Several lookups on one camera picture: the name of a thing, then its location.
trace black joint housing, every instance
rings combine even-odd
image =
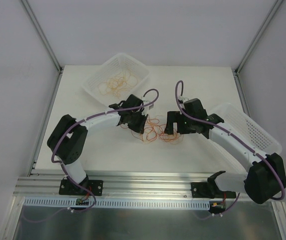
[[[223,198],[224,196],[228,199],[236,198],[236,193],[233,191],[221,191],[218,189],[215,179],[225,173],[225,171],[218,171],[207,178],[207,182],[193,182],[191,183],[192,197],[193,198]]]
[[[193,118],[213,124],[224,122],[224,120],[216,114],[208,116],[201,101],[197,98],[184,102],[184,108],[185,113]],[[203,134],[207,139],[209,138],[209,130],[213,128],[212,125],[201,123],[186,117],[180,111],[169,111],[167,112],[167,123],[164,131],[166,134],[174,134],[174,123],[177,123],[177,132],[179,134],[198,133]]]
[[[47,140],[47,146],[54,151],[59,139],[75,123],[75,118],[72,118],[70,115],[64,115]],[[87,136],[87,129],[85,126],[77,125],[69,133],[72,134],[71,137],[65,136],[56,152],[56,155],[65,165],[72,164],[81,155]]]
[[[134,108],[143,105],[143,101],[136,97],[133,94],[130,94],[129,97],[125,101],[121,101],[119,104],[109,105],[110,108],[118,110],[118,109],[127,109]],[[142,115],[142,111],[144,108],[138,108],[135,110],[126,110],[119,111],[118,114],[121,116],[121,119],[118,125],[127,124],[130,130],[133,130],[136,133],[143,134],[144,127],[147,120],[148,115]]]
[[[283,187],[286,188],[283,159],[278,154],[273,153],[272,155],[266,155],[266,160],[276,171]],[[248,196],[257,204],[266,202],[281,191],[274,174],[263,161],[253,163],[248,171],[244,188]]]

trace metal sheet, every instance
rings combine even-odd
[[[54,207],[25,207],[25,217],[41,220]],[[29,240],[280,240],[271,203],[239,202],[233,211],[206,221],[203,211],[94,208],[83,214],[67,211],[43,223],[21,221],[16,238]]]

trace perforated basket side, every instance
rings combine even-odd
[[[216,113],[238,131],[246,140],[268,154],[282,151],[281,145],[261,126],[232,104],[223,103],[209,113]]]
[[[105,62],[99,70],[92,76],[90,76],[84,83],[84,89],[88,91],[93,91],[98,85],[104,82],[110,75],[117,71],[121,71],[121,56],[115,56]]]
[[[99,90],[99,85],[105,83],[109,78],[120,72],[125,72],[129,70],[131,75],[137,79],[137,84],[129,91],[121,92],[121,96],[115,97],[111,94],[101,94]],[[125,100],[131,92],[137,89],[142,82],[144,82],[149,77],[149,70],[141,62],[137,61],[131,56],[124,53],[119,53],[105,62],[99,70],[92,76],[87,78],[83,84],[83,89],[100,103],[105,106],[109,106],[113,103],[118,103],[121,100]]]

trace cable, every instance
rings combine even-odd
[[[160,120],[157,118],[150,118],[148,116],[146,120],[146,124],[144,126],[144,133],[143,134],[137,134],[134,131],[131,131],[131,134],[134,138],[139,139],[140,141],[144,142],[145,144],[150,144],[151,142],[157,140],[159,138],[165,143],[170,143],[173,145],[176,145],[183,141],[184,135],[179,134],[177,132],[177,129],[173,129],[173,134],[166,134],[165,133],[165,127],[166,124],[160,124]]]
[[[59,209],[58,211],[54,212],[52,215],[50,215],[49,217],[42,219],[42,220],[30,220],[28,218],[25,217],[25,206],[23,206],[22,208],[22,212],[21,212],[21,218],[29,223],[32,224],[39,224],[39,223],[43,223],[46,222],[47,220],[51,219],[52,217],[56,216],[58,213],[62,212],[63,210],[68,210],[67,207],[63,207],[61,209]]]
[[[234,202],[224,211],[224,212],[221,212],[221,213],[218,213],[218,214],[211,214],[205,218],[201,218],[201,217],[198,217],[196,214],[194,214],[194,216],[198,219],[198,220],[207,220],[207,219],[210,219],[211,217],[216,217],[216,216],[220,216],[222,217],[223,215],[222,214],[225,214],[227,213],[228,211],[230,211],[235,205],[236,205],[236,202],[237,200],[239,199],[239,196],[240,196],[240,193],[237,194]]]
[[[88,197],[89,197],[89,193],[87,193],[84,197],[81,198],[81,202],[86,201],[88,199]]]
[[[225,200],[226,200],[226,192],[224,192],[223,201],[219,202],[219,204],[224,204],[225,205]]]
[[[189,119],[191,119],[191,120],[194,120],[194,121],[197,121],[197,122],[199,122],[199,123],[208,124],[208,125],[212,125],[212,126],[214,126],[214,127],[217,127],[218,129],[222,130],[223,132],[225,132],[225,133],[229,134],[230,136],[232,136],[233,138],[235,138],[240,144],[242,144],[242,145],[243,145],[246,149],[248,149],[251,153],[253,153],[253,154],[255,153],[255,150],[253,150],[250,146],[248,146],[248,145],[247,145],[245,142],[243,142],[238,136],[236,136],[235,134],[231,133],[229,130],[227,130],[227,129],[221,127],[220,125],[214,124],[214,123],[212,123],[212,122],[204,121],[204,120],[201,120],[201,119],[198,119],[198,118],[194,118],[194,117],[188,115],[188,114],[183,110],[183,108],[181,107],[181,105],[180,105],[180,103],[179,103],[179,100],[178,100],[177,91],[178,91],[178,86],[179,86],[179,84],[182,84],[181,96],[183,95],[183,91],[184,91],[184,89],[183,89],[183,86],[184,86],[184,85],[183,85],[183,84],[184,84],[184,83],[183,83],[182,80],[180,80],[180,81],[177,82],[177,84],[176,84],[176,86],[175,86],[175,99],[176,99],[176,104],[177,104],[179,110],[181,111],[181,113],[182,113],[183,115],[185,115],[187,118],[189,118]],[[269,162],[268,162],[262,155],[260,155],[260,154],[257,153],[256,156],[257,156],[259,159],[261,159],[261,160],[268,166],[268,168],[269,168],[269,169],[271,170],[271,172],[273,173],[274,177],[276,178],[276,180],[277,180],[277,182],[278,182],[278,184],[279,184],[279,186],[280,186],[280,188],[281,188],[281,197],[278,197],[278,198],[276,198],[276,197],[271,197],[271,199],[273,199],[273,200],[278,200],[278,201],[283,200],[284,197],[285,197],[285,189],[284,189],[284,186],[283,186],[283,184],[282,184],[281,179],[279,178],[279,176],[277,175],[277,173],[275,172],[275,170],[274,170],[274,168],[271,166],[271,164],[269,164]]]
[[[65,168],[65,166],[64,166],[63,163],[61,163],[61,167],[62,167],[63,172],[64,172],[65,175],[67,176],[67,179],[68,179],[70,182],[72,182],[75,186],[79,187],[80,189],[82,189],[82,190],[86,191],[87,193],[89,193],[89,194],[93,197],[93,199],[94,199],[94,202],[93,202],[92,205],[88,206],[87,208],[85,208],[85,209],[83,209],[83,210],[73,210],[73,212],[74,212],[74,213],[83,213],[83,212],[86,212],[86,211],[88,211],[89,209],[91,209],[93,206],[95,206],[95,205],[96,205],[96,202],[97,202],[95,195],[94,195],[89,189],[87,189],[87,188],[85,188],[85,187],[79,185],[77,182],[75,182],[75,181],[68,175],[68,172],[67,172],[67,170],[66,170],[66,168]]]

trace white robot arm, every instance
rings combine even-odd
[[[216,142],[227,150],[245,168],[247,174],[227,173],[219,171],[208,178],[207,184],[200,183],[196,191],[200,196],[215,198],[222,192],[247,193],[256,203],[262,204],[282,192],[286,188],[286,177],[282,158],[261,151],[247,141],[230,124],[217,114],[207,115],[199,99],[186,100],[177,96],[176,101],[180,111],[167,113],[165,133],[173,134],[173,124],[177,123],[180,134],[198,133]]]
[[[60,163],[65,174],[69,176],[68,179],[61,182],[61,185],[64,186],[62,195],[81,195],[84,190],[77,185],[89,189],[91,183],[95,182],[94,180],[89,181],[79,159],[86,137],[101,129],[121,124],[127,124],[128,128],[134,132],[144,133],[144,126],[148,117],[147,109],[144,106],[150,104],[144,105],[143,100],[131,94],[127,100],[110,105],[105,114],[99,113],[90,119],[75,119],[70,115],[61,118],[49,137],[47,146],[59,158],[59,161],[52,162]]]

